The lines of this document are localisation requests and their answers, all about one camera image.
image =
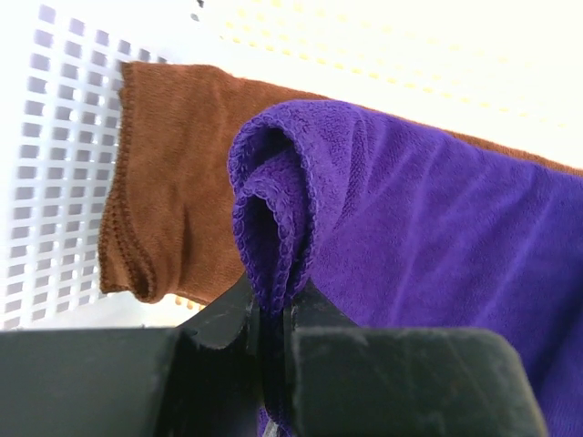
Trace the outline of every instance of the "towel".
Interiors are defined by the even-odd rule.
[[[254,117],[229,173],[233,233],[274,330],[308,278],[362,326],[493,330],[551,435],[583,435],[583,178],[335,101]],[[281,381],[264,387],[289,430]]]
[[[122,65],[116,172],[98,242],[104,293],[156,302],[176,293],[207,304],[243,272],[230,223],[232,139],[276,103],[324,98],[238,78],[214,66]],[[559,164],[453,134],[478,147]]]

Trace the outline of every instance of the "purple towel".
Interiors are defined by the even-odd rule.
[[[312,277],[360,325],[493,330],[520,353],[551,435],[583,435],[581,178],[334,101],[256,116],[229,172],[264,309]]]

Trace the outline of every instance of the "white lattice panel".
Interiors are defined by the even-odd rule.
[[[23,92],[13,108],[19,132],[8,148],[12,165],[2,193],[4,329],[41,326],[66,311],[95,318],[80,308],[105,298],[97,234],[118,150],[120,62],[168,62],[151,47],[114,35],[107,22],[89,23],[63,6],[39,4],[34,13],[26,41],[19,42],[27,52],[26,75],[12,85]],[[125,319],[134,320],[124,299]],[[180,307],[165,308],[182,316],[198,310],[191,302]],[[78,326],[78,317],[68,317]]]
[[[235,74],[583,167],[576,2],[208,3],[203,23],[230,47]]]

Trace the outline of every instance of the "brown fabric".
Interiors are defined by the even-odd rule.
[[[263,109],[325,98],[233,77],[213,66],[132,63],[118,162],[99,239],[103,292],[156,302],[176,293],[209,303],[242,274],[226,169],[232,139]],[[583,176],[547,159],[462,134],[477,147]]]

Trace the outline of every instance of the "black plastic piece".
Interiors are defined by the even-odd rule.
[[[485,330],[299,328],[301,437],[546,436],[520,359]]]
[[[0,436],[256,437],[262,380],[301,437],[547,435],[492,333],[357,328],[311,282],[265,319],[241,278],[175,329],[0,333]]]
[[[153,435],[177,330],[0,335],[0,435]]]

